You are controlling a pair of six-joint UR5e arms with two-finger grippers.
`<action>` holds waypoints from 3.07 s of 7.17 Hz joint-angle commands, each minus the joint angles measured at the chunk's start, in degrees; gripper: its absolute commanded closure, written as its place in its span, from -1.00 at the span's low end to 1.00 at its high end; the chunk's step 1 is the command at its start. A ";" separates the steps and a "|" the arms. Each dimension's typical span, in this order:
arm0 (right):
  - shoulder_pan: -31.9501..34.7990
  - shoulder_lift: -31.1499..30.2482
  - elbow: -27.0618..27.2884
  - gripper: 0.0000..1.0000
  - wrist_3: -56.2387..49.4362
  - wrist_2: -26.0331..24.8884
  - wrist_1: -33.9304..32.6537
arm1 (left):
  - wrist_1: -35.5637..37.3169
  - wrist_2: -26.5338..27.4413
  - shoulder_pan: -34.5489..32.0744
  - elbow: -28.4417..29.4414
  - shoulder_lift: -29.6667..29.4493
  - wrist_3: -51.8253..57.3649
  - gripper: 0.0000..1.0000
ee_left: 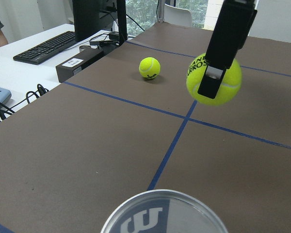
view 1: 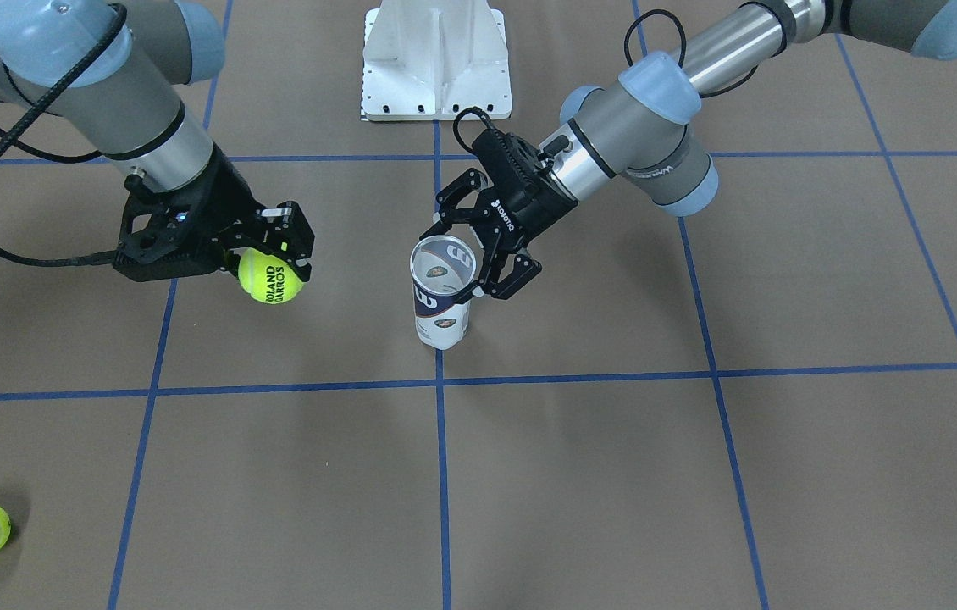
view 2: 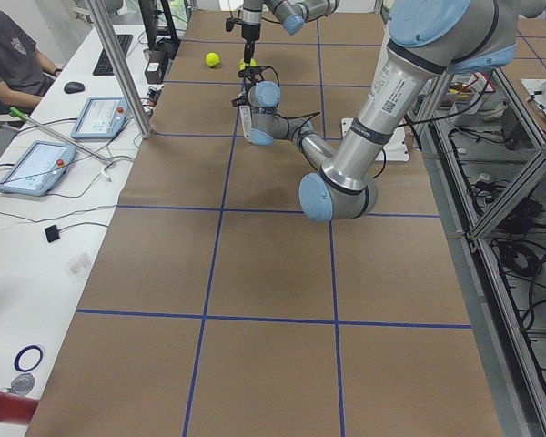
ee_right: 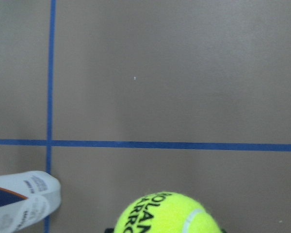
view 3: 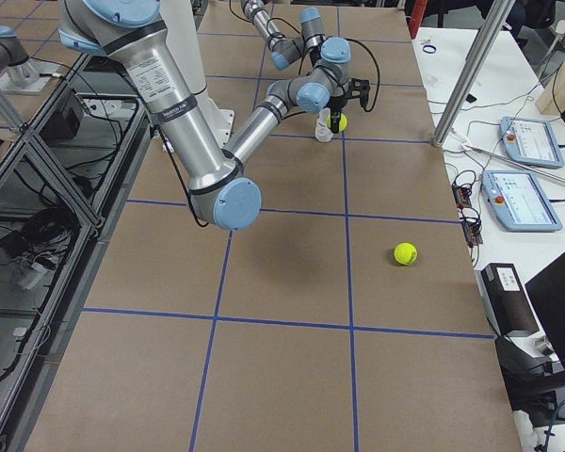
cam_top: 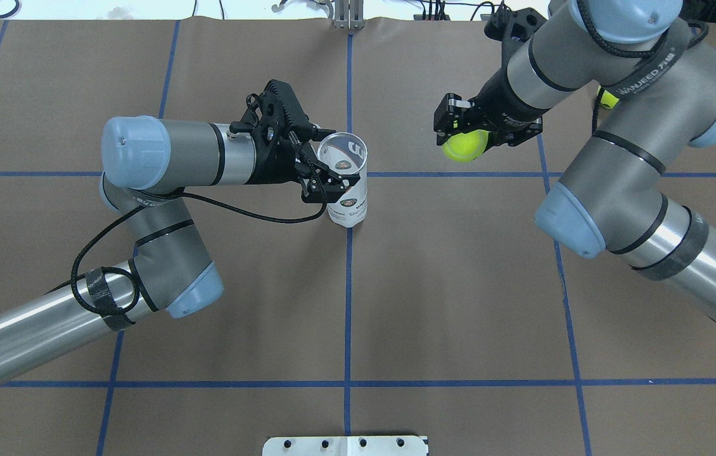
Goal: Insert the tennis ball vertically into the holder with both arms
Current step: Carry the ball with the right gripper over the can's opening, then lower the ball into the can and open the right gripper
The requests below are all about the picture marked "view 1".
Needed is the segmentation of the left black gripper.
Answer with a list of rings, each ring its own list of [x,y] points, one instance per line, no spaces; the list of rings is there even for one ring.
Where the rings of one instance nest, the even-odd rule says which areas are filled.
[[[468,169],[444,186],[436,194],[432,227],[420,236],[447,235],[454,225],[467,225],[482,244],[478,274],[451,295],[451,304],[479,295],[513,297],[543,271],[528,253],[530,240],[578,205],[553,178],[550,155],[521,136],[485,129],[472,149],[485,174]]]

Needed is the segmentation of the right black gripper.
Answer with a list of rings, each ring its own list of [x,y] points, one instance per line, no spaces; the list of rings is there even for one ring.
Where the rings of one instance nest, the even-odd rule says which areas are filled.
[[[188,185],[153,191],[141,170],[126,176],[129,193],[112,266],[146,282],[228,270],[230,251],[254,236],[254,248],[311,280],[313,228],[296,201],[263,208],[220,147]]]

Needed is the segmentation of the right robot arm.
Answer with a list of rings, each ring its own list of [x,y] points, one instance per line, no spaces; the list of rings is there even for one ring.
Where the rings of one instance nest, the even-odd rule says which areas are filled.
[[[23,266],[109,265],[134,281],[238,275],[311,278],[299,204],[262,205],[175,91],[218,76],[224,35],[192,1],[0,1],[0,158],[110,162],[127,193],[116,247]]]

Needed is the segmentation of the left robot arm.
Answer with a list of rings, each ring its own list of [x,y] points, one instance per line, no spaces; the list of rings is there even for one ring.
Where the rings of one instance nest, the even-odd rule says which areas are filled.
[[[427,236],[468,225],[483,256],[449,301],[516,294],[541,270],[528,254],[530,241],[611,179],[625,178],[673,216],[698,213],[719,186],[691,127],[703,101],[732,92],[789,47],[830,32],[948,61],[957,58],[957,1],[746,1],[680,39],[675,55],[629,59],[613,84],[575,90],[560,126],[539,146],[499,130],[486,109],[463,109],[484,125],[468,146],[481,169],[437,193]]]

